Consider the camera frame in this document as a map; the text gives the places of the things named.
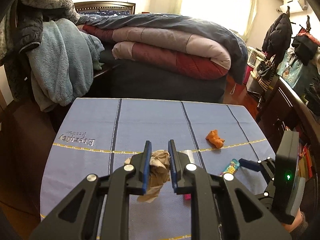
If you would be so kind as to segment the person's right hand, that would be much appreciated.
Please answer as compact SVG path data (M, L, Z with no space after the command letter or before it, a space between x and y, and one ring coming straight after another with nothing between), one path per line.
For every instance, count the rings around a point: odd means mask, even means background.
M297 238L306 230L308 223L305 220L304 213L298 210L295 220L292 222L292 224L282 223L282 226L290 233L292 238Z

